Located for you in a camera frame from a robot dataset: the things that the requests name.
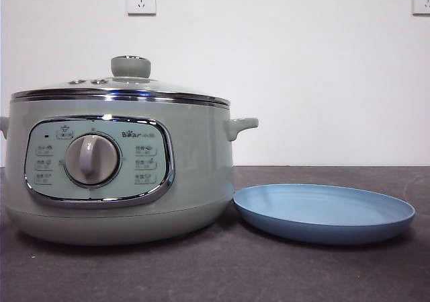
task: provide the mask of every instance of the dark countertop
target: dark countertop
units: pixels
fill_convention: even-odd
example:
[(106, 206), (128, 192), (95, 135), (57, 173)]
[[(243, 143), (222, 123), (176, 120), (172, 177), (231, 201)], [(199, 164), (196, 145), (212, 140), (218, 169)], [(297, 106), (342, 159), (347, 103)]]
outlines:
[(229, 206), (211, 226), (133, 246), (64, 246), (1, 214), (1, 301), (430, 301), (430, 167), (236, 167), (236, 189), (312, 183), (413, 204), (412, 227), (367, 246), (298, 243), (245, 224)]

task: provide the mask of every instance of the pot handle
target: pot handle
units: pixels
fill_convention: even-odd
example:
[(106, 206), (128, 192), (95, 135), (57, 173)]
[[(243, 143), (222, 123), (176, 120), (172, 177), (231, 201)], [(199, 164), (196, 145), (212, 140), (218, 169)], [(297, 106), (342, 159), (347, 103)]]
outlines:
[(9, 129), (9, 117), (0, 116), (0, 130), (3, 136), (7, 139), (7, 130)]
[(257, 118), (230, 119), (227, 123), (226, 131), (227, 139), (229, 141), (234, 141), (242, 130), (258, 127)]

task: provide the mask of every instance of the control dial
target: control dial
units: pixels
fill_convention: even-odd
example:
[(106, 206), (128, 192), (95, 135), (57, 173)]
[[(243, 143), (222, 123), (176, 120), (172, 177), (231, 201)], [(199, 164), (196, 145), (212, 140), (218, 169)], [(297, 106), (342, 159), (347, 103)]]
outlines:
[(72, 179), (84, 186), (108, 181), (118, 169), (120, 156), (106, 137), (88, 134), (75, 139), (67, 149), (65, 165)]

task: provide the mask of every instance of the blue plate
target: blue plate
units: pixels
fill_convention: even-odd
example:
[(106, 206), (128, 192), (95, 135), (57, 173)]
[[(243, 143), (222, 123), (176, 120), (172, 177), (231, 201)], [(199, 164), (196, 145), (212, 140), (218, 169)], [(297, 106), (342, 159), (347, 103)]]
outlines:
[(268, 184), (239, 190), (243, 219), (280, 237), (359, 245), (394, 237), (415, 216), (409, 203), (384, 194), (316, 184)]

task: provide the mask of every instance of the plate rim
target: plate rim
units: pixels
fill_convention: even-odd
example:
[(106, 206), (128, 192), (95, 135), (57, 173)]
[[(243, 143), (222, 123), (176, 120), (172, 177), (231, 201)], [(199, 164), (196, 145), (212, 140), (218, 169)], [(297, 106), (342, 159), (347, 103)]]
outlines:
[[(327, 188), (340, 188), (340, 189), (349, 189), (349, 190), (355, 190), (355, 191), (359, 191), (359, 192), (367, 192), (370, 193), (372, 195), (377, 195), (377, 196), (383, 196), (386, 198), (389, 198), (390, 200), (394, 199), (399, 201), (402, 204), (407, 205), (410, 209), (412, 209), (412, 213), (408, 215), (408, 217), (405, 217), (403, 219), (399, 219), (397, 221), (391, 222), (391, 223), (373, 223), (373, 224), (369, 224), (369, 225), (336, 225), (336, 224), (327, 224), (327, 223), (308, 223), (308, 222), (304, 222), (304, 221), (295, 221), (295, 220), (291, 220), (291, 219), (283, 219), (283, 218), (277, 218), (277, 217), (273, 217), (270, 215), (266, 215), (263, 213), (256, 213), (255, 211), (249, 210), (248, 208), (245, 208), (243, 205), (239, 204), (236, 200), (236, 195), (244, 190), (248, 190), (248, 189), (252, 189), (252, 188), (262, 188), (262, 187), (269, 187), (269, 186), (316, 186), (316, 187), (327, 187)], [(369, 191), (369, 190), (363, 190), (363, 189), (359, 189), (359, 188), (352, 188), (352, 187), (347, 187), (347, 186), (333, 186), (330, 184), (304, 184), (304, 183), (274, 183), (274, 184), (260, 184), (260, 185), (256, 185), (256, 186), (249, 186), (246, 188), (242, 188), (238, 191), (236, 191), (233, 194), (233, 202), (234, 204), (239, 207), (240, 209), (243, 209), (247, 212), (253, 213), (254, 215), (257, 216), (262, 216), (265, 218), (269, 218), (269, 219), (275, 219), (275, 220), (279, 220), (279, 221), (283, 221), (283, 222), (289, 222), (289, 223), (299, 223), (302, 225), (312, 225), (312, 226), (324, 226), (324, 227), (377, 227), (377, 226), (389, 226), (389, 225), (395, 225), (395, 224), (399, 224), (405, 221), (410, 221), (412, 220), (416, 215), (417, 215), (417, 211), (415, 210), (415, 207), (413, 205), (411, 205), (409, 202), (406, 202), (402, 199), (399, 198), (395, 198), (393, 196), (389, 196), (387, 194), (383, 194), (383, 193), (379, 193), (379, 192), (374, 192), (374, 191)]]

